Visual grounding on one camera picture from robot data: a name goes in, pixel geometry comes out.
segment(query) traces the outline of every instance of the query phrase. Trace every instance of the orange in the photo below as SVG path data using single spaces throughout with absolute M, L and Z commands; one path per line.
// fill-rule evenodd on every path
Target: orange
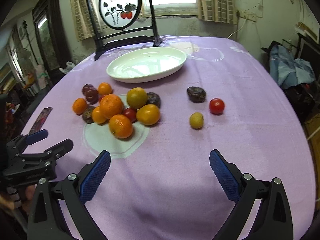
M 110 119 L 116 114 L 121 114 L 122 110 L 123 103 L 117 95 L 106 95 L 100 101 L 100 111 L 107 119 Z
M 127 94 L 128 105 L 133 109 L 143 107 L 148 101 L 148 95 L 143 88 L 131 89 Z
M 144 125 L 153 125 L 160 119 L 160 110 L 156 105 L 145 105 L 137 111 L 137 120 Z
M 105 82 L 101 83 L 98 87 L 98 93 L 103 96 L 111 94 L 112 88 L 111 88 L 110 84 L 105 83 Z
M 133 132 L 133 126 L 128 117 L 116 114 L 109 120 L 110 132 L 119 139 L 128 138 Z
M 72 105 L 72 110 L 78 114 L 81 115 L 88 107 L 87 101 L 83 98 L 78 98 Z
M 97 106 L 91 114 L 92 120 L 97 123 L 101 124 L 104 123 L 107 119 L 103 116 L 103 114 L 100 112 L 100 107 Z

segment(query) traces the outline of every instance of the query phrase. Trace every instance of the electrical outlet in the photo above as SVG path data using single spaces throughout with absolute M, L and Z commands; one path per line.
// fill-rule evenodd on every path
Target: electrical outlet
M 239 11 L 239 17 L 243 19 L 248 19 L 253 22 L 257 22 L 257 15 L 255 13 Z

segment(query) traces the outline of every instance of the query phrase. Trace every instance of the card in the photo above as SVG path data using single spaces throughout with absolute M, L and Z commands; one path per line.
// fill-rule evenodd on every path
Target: card
M 33 124 L 29 134 L 32 134 L 32 133 L 35 133 L 35 132 L 39 132 L 41 130 L 41 127 L 43 126 L 45 120 L 47 119 L 47 117 L 48 117 L 48 115 L 50 114 L 51 111 L 52 111 L 52 107 L 44 108 L 41 111 L 41 113 L 37 117 L 37 120 Z

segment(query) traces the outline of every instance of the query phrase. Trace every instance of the black wooden frame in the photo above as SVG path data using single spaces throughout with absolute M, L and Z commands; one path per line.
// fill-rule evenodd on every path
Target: black wooden frame
M 44 68 L 48 72 L 52 82 L 56 84 L 64 76 L 64 74 L 61 73 L 59 68 L 51 70 L 49 68 L 47 59 L 44 55 L 39 35 L 38 24 L 45 14 L 47 17 L 49 33 L 58 64 L 61 68 L 66 68 L 66 62 L 71 61 L 71 56 L 69 48 L 67 46 L 67 41 L 62 25 L 59 0 L 39 0 L 32 10 L 33 23 L 36 32 L 36 40 L 38 43 L 41 57 L 44 62 Z
M 136 28 L 132 30 L 123 30 L 121 29 L 120 32 L 118 33 L 113 33 L 110 35 L 106 36 L 101 36 L 101 34 L 98 32 L 96 25 L 94 24 L 93 20 L 93 13 L 92 11 L 94 8 L 92 8 L 92 0 L 86 0 L 87 1 L 87 6 L 89 9 L 89 15 L 90 15 L 90 20 L 92 23 L 92 27 L 94 30 L 94 41 L 96 44 L 96 55 L 94 56 L 94 60 L 99 59 L 99 57 L 108 51 L 109 49 L 114 49 L 120 46 L 127 46 L 127 45 L 132 45 L 132 44 L 137 44 L 137 43 L 144 43 L 144 42 L 153 42 L 153 46 L 157 47 L 161 43 L 161 39 L 159 37 L 157 25 L 156 25 L 156 16 L 155 16 L 155 10 L 153 8 L 152 0 L 149 0 L 150 2 L 150 10 L 151 10 L 151 26 L 143 27 L 143 28 Z M 138 32 L 138 31 L 144 31 L 144 30 L 152 30 L 153 31 L 153 36 L 137 36 L 137 37 L 132 37 L 132 38 L 126 38 L 122 40 L 117 40 L 117 41 L 110 41 L 107 44 L 103 43 L 103 40 L 112 38 L 118 35 L 126 34 L 126 33 L 132 33 L 132 32 Z

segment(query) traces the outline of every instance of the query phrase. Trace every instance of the blue cloth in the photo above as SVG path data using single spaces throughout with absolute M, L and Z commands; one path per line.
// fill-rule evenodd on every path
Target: blue cloth
M 305 83 L 310 84 L 315 74 L 309 62 L 294 59 L 288 50 L 275 45 L 270 52 L 270 75 L 282 89 Z

